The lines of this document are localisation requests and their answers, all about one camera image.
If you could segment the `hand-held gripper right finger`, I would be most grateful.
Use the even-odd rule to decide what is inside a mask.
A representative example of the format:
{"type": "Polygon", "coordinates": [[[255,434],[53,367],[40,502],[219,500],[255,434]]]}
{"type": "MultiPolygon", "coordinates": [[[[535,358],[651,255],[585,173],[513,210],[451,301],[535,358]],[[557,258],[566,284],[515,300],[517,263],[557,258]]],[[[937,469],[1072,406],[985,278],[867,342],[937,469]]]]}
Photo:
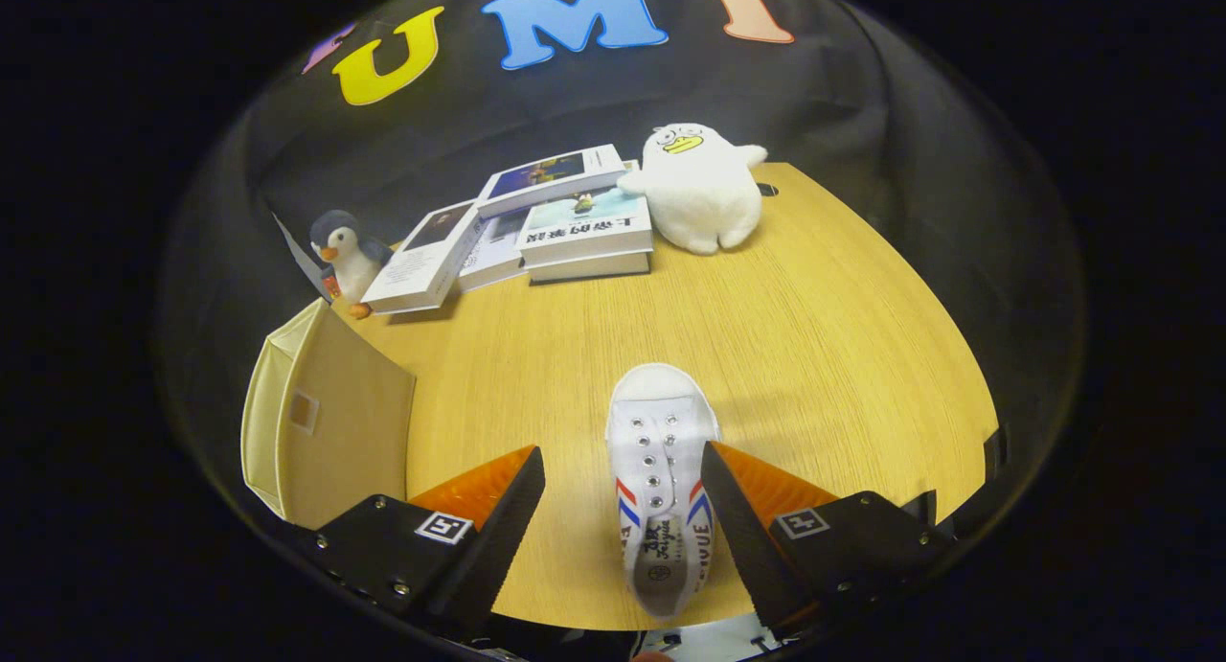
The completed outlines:
{"type": "Polygon", "coordinates": [[[835,493],[709,441],[701,483],[763,626],[805,634],[875,609],[920,582],[951,535],[877,492],[835,493]]]}

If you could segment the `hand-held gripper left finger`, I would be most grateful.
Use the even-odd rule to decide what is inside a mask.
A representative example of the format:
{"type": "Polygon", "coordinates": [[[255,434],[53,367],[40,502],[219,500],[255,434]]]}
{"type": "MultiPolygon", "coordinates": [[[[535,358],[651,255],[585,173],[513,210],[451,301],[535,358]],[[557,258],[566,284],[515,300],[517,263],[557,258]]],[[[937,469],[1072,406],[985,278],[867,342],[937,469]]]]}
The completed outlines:
{"type": "Polygon", "coordinates": [[[471,637],[490,617],[544,488],[542,449],[530,445],[408,500],[371,493],[293,546],[371,609],[471,637]]]}

